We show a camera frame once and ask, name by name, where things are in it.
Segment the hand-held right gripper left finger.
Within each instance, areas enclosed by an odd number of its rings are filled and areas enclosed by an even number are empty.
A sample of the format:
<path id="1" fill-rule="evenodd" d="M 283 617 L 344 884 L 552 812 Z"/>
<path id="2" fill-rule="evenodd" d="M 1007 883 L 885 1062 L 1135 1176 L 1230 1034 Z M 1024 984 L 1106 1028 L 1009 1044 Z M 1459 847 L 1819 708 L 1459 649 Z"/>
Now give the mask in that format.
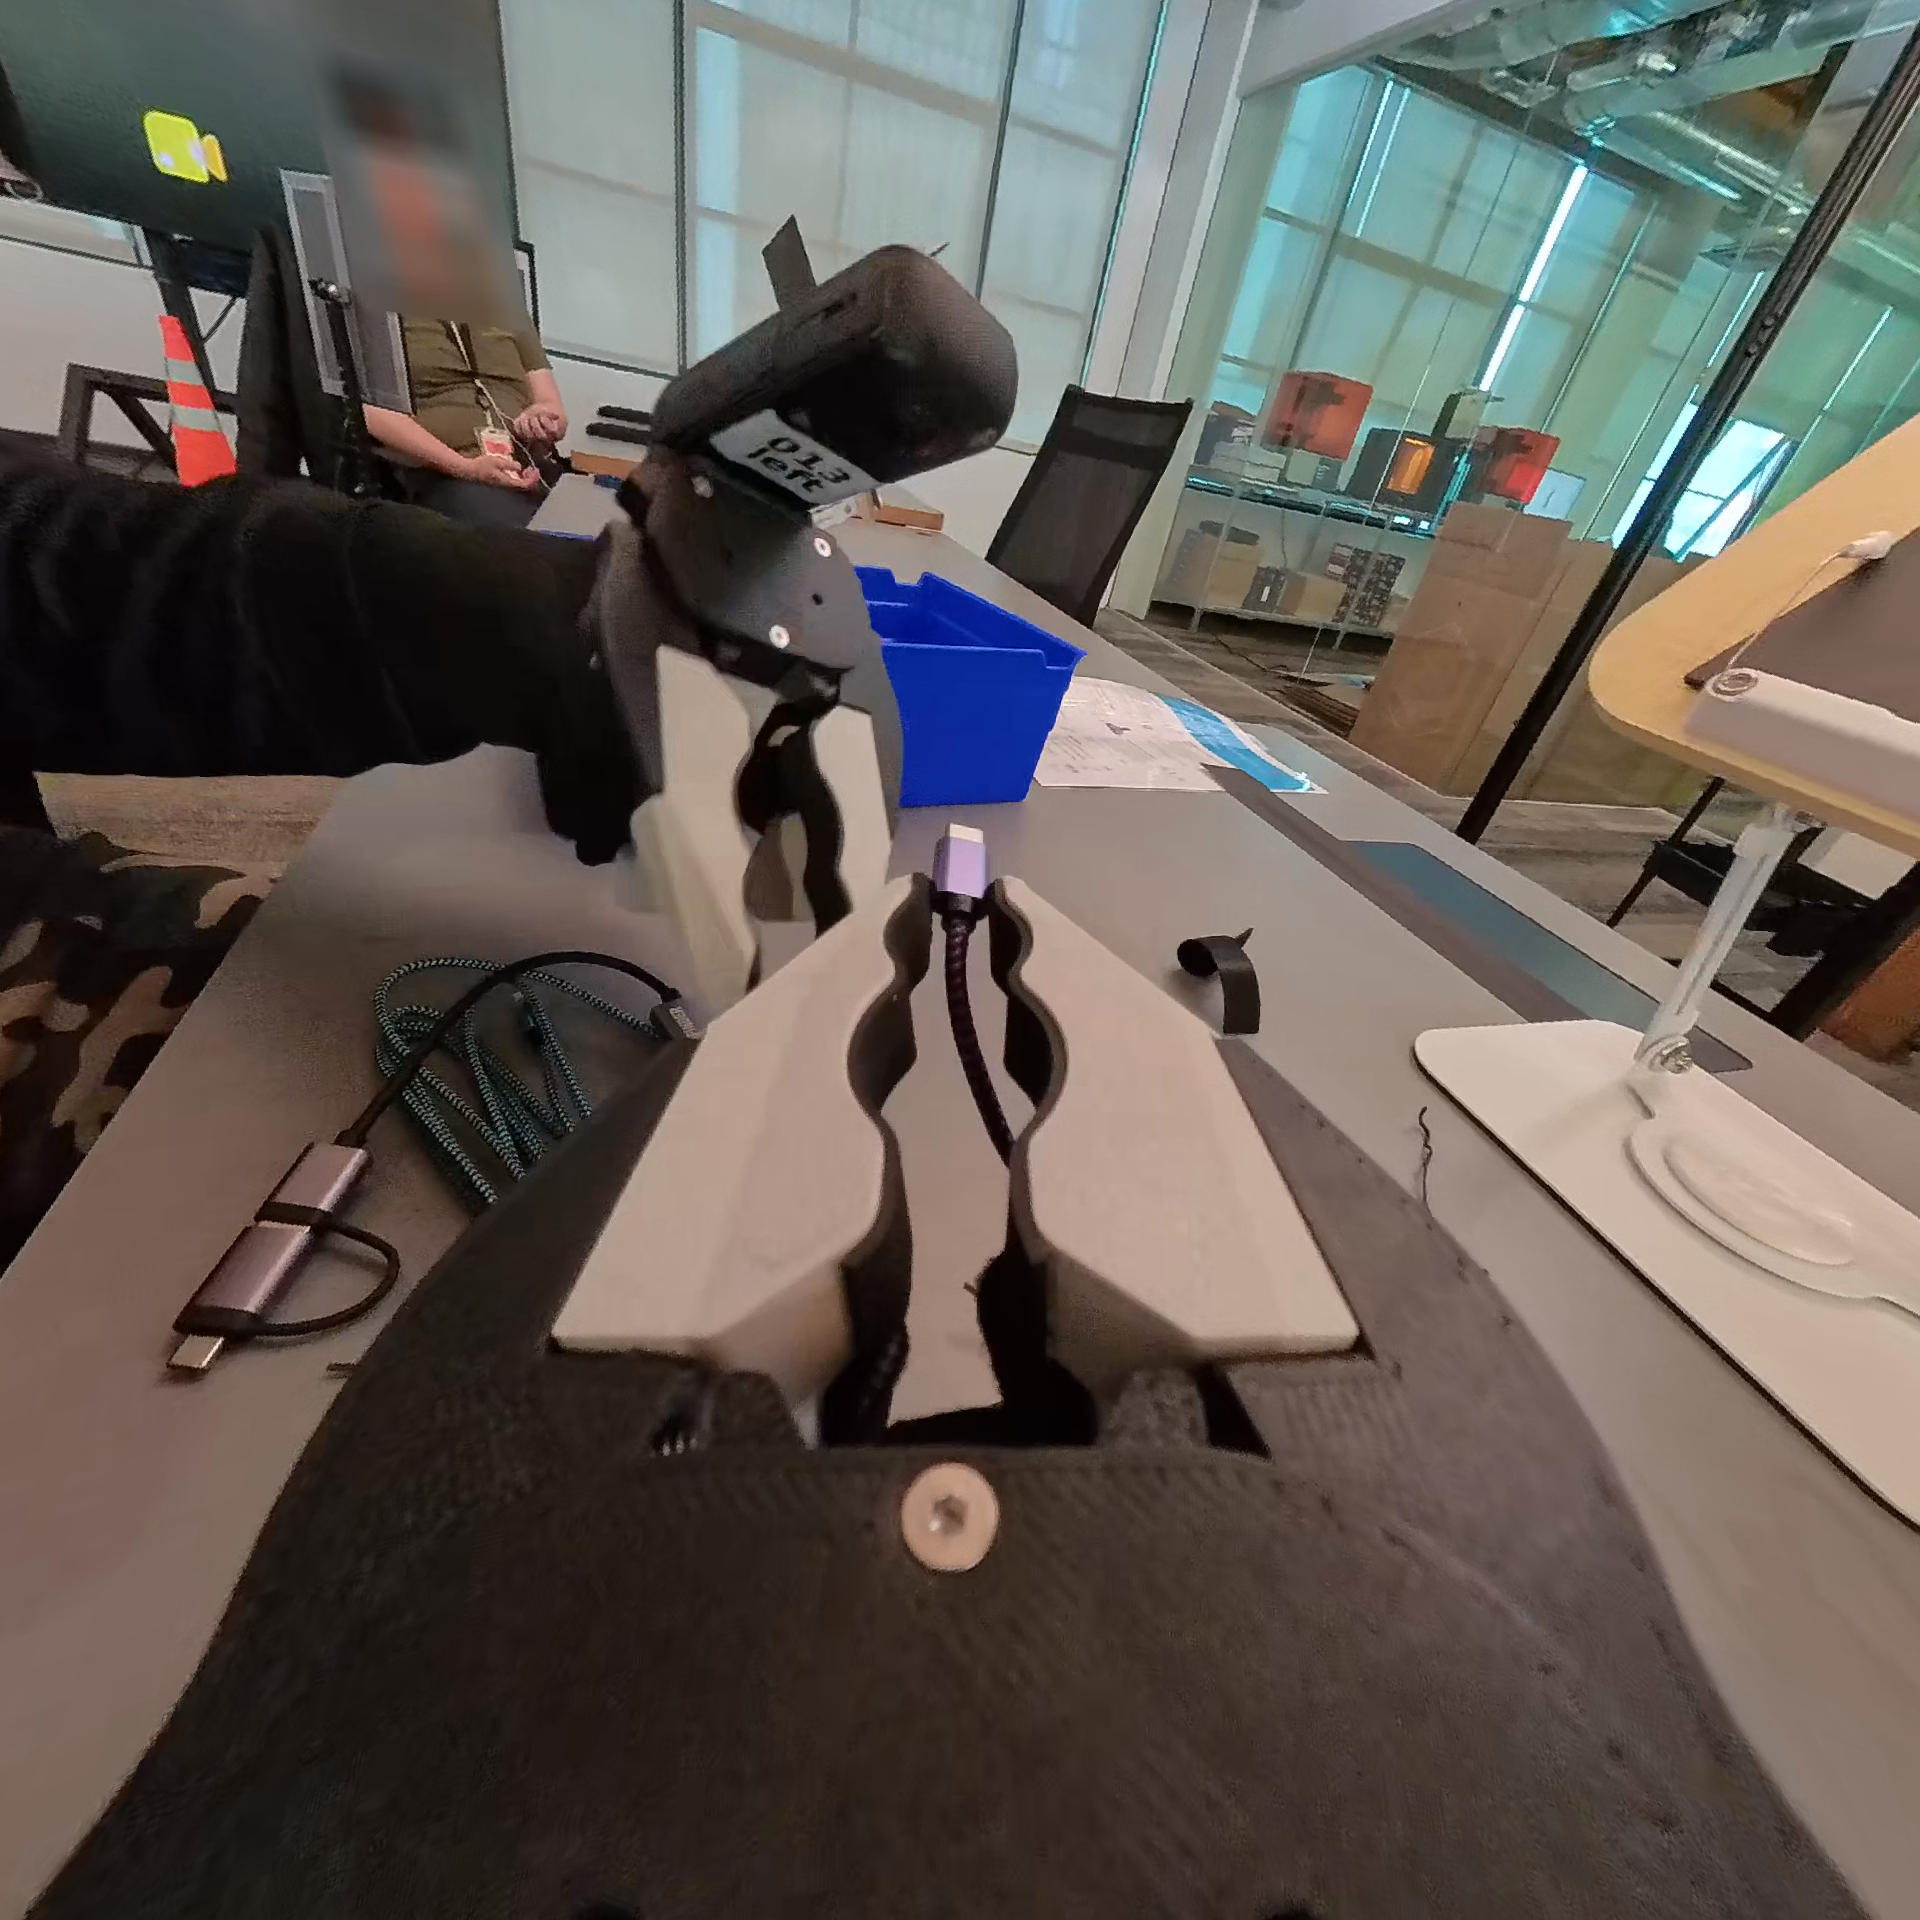
<path id="1" fill-rule="evenodd" d="M 821 1440 L 883 1439 L 908 1357 L 912 1230 L 885 1109 L 916 1062 L 925 877 L 888 881 L 714 1020 L 552 1327 L 774 1381 Z"/>

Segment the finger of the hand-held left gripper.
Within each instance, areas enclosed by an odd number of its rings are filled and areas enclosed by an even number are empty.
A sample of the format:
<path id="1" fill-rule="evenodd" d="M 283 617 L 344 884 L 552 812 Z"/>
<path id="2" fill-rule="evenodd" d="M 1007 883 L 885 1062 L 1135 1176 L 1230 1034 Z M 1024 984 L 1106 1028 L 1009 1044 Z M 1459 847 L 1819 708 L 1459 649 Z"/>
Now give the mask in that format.
<path id="1" fill-rule="evenodd" d="M 754 733 L 703 657 L 662 646 L 653 674 L 661 776 L 633 817 L 630 896 L 673 925 L 694 1002 L 726 1013 L 753 990 L 761 953 L 748 909 L 754 844 L 737 795 Z"/>
<path id="2" fill-rule="evenodd" d="M 771 708 L 735 781 L 754 920 L 809 920 L 827 934 L 887 890 L 894 819 L 883 776 L 867 712 L 825 701 Z"/>

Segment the grey usb adapter hub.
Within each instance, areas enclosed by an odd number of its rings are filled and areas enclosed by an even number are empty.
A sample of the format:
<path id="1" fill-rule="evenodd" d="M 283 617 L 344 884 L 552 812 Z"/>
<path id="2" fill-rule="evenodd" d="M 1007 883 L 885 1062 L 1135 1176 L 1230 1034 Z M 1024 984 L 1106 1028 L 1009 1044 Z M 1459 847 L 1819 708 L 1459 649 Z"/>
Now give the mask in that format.
<path id="1" fill-rule="evenodd" d="M 545 950 L 511 963 L 424 957 L 372 993 L 367 1103 L 307 1145 L 177 1314 L 166 1368 L 203 1379 L 231 1351 L 307 1343 L 367 1320 L 398 1291 L 405 1258 L 353 1218 L 372 1143 L 402 1119 L 452 1194 L 478 1216 L 581 1134 L 597 1114 L 568 1049 L 595 1016 L 649 1049 L 694 1042 L 684 993 L 607 953 Z"/>

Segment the person's left forearm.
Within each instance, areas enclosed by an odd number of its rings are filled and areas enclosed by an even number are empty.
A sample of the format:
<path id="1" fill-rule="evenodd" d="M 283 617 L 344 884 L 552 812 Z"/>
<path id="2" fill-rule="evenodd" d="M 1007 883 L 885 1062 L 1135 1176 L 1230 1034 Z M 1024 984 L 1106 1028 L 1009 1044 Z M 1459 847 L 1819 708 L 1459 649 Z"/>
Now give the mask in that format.
<path id="1" fill-rule="evenodd" d="M 535 757 L 593 549 L 297 482 L 2 467 L 6 775 L 351 778 Z"/>

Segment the person's left hand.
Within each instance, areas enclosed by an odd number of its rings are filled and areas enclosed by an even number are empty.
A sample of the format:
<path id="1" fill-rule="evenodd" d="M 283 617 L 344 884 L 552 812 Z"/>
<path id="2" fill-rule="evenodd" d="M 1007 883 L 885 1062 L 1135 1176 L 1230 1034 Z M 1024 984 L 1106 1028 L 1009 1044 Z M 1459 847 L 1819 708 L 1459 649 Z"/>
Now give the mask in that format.
<path id="1" fill-rule="evenodd" d="M 600 868 L 634 843 L 634 819 L 662 792 L 661 742 L 637 736 L 607 661 L 559 671 L 535 728 L 541 807 L 581 864 Z"/>

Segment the blue plastic bin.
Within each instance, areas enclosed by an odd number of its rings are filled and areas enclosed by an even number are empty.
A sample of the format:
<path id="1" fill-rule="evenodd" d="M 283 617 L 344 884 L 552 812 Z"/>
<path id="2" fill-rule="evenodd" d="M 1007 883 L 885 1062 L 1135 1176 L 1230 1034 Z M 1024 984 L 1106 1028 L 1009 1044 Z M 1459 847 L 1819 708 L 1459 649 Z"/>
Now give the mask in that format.
<path id="1" fill-rule="evenodd" d="M 935 573 L 857 576 L 901 715 L 901 805 L 1021 805 L 1085 650 Z"/>

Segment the white and blue paper sheet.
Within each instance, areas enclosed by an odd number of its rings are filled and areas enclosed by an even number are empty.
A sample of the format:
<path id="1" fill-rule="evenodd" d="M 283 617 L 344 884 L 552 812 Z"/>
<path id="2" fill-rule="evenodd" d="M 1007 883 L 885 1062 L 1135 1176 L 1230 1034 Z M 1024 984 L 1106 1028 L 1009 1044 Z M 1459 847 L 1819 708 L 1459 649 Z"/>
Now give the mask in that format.
<path id="1" fill-rule="evenodd" d="M 1221 770 L 1276 796 L 1324 792 L 1210 706 L 1085 676 L 1070 681 L 1032 781 L 1059 790 L 1206 796 Z"/>

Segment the black office chair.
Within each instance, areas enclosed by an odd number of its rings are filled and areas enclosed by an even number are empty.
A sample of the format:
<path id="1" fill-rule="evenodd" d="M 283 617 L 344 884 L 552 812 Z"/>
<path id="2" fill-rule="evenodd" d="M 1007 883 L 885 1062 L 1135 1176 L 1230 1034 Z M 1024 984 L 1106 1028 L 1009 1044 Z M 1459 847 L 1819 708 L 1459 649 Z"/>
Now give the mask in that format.
<path id="1" fill-rule="evenodd" d="M 1068 386 L 984 561 L 1070 621 L 1093 626 L 1190 415 L 1188 399 Z"/>

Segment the white flat board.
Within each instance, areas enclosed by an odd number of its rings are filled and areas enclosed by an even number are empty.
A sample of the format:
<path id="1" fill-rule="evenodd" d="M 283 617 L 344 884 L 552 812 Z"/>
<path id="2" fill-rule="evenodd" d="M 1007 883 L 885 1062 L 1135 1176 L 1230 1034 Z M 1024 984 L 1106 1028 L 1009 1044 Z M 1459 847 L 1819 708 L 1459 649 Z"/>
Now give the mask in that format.
<path id="1" fill-rule="evenodd" d="M 1919 1220 L 1706 1070 L 1695 1026 L 1799 828 L 1748 824 L 1644 1030 L 1432 1028 L 1415 1062 L 1855 1482 L 1919 1524 Z"/>

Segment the storage shelf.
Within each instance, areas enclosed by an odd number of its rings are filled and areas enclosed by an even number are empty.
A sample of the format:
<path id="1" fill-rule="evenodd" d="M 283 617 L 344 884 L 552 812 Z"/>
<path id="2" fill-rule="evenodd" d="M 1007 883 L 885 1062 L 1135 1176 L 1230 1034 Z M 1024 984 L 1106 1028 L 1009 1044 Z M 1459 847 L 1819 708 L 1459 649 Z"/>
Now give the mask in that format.
<path id="1" fill-rule="evenodd" d="M 1154 601 L 1384 641 L 1428 569 L 1434 517 L 1188 468 Z"/>

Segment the orange striped traffic cone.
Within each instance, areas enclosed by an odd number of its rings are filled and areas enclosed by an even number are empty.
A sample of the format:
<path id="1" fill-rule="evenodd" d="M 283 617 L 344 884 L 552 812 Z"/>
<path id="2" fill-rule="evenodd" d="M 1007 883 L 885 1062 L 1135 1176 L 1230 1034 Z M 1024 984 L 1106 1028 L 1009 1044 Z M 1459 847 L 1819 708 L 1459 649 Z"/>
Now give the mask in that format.
<path id="1" fill-rule="evenodd" d="M 234 446 L 229 443 L 214 391 L 194 357 L 186 329 L 165 312 L 159 318 L 159 330 L 170 443 L 180 487 L 198 488 L 234 476 Z"/>

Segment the person's camouflage pants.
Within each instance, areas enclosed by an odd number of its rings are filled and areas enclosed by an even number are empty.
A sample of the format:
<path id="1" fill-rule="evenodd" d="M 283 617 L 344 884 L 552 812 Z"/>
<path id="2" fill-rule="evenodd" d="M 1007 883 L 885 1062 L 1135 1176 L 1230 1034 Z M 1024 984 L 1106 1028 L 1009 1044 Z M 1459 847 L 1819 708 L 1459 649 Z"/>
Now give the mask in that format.
<path id="1" fill-rule="evenodd" d="M 2 1262 L 12 1264 L 272 890 L 97 831 L 2 831 Z"/>

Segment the cardboard box stack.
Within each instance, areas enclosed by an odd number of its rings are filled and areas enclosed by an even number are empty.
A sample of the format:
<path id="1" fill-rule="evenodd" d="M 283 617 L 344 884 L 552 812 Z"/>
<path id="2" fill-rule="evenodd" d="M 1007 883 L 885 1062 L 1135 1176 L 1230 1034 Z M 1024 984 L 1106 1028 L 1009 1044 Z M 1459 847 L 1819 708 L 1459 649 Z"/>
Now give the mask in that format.
<path id="1" fill-rule="evenodd" d="M 1566 520 L 1457 505 L 1359 703 L 1353 746 L 1434 795 L 1470 798 L 1615 556 Z M 1679 812 L 1702 782 L 1613 731 L 1577 686 L 1509 796 Z"/>

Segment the tan wooden board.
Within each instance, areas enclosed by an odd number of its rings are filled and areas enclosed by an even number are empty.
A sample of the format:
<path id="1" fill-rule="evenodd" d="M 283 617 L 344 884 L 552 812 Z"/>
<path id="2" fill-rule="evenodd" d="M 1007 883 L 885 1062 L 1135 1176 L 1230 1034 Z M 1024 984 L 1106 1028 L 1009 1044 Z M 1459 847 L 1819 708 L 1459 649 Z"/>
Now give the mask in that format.
<path id="1" fill-rule="evenodd" d="M 1746 667 L 1916 720 L 1919 423 L 1909 420 L 1617 625 L 1588 691 L 1623 736 L 1773 805 L 1916 854 L 1910 828 L 1765 761 L 1693 741 L 1686 717 Z"/>

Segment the white device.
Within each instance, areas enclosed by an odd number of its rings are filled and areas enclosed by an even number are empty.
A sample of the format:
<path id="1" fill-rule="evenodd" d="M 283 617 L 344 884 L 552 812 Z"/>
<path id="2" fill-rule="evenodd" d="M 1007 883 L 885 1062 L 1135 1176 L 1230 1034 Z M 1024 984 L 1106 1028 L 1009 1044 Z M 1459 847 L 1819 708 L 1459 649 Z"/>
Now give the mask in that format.
<path id="1" fill-rule="evenodd" d="M 1696 695 L 1693 742 L 1762 761 L 1852 811 L 1919 821 L 1919 722 L 1868 701 L 1731 667 Z"/>

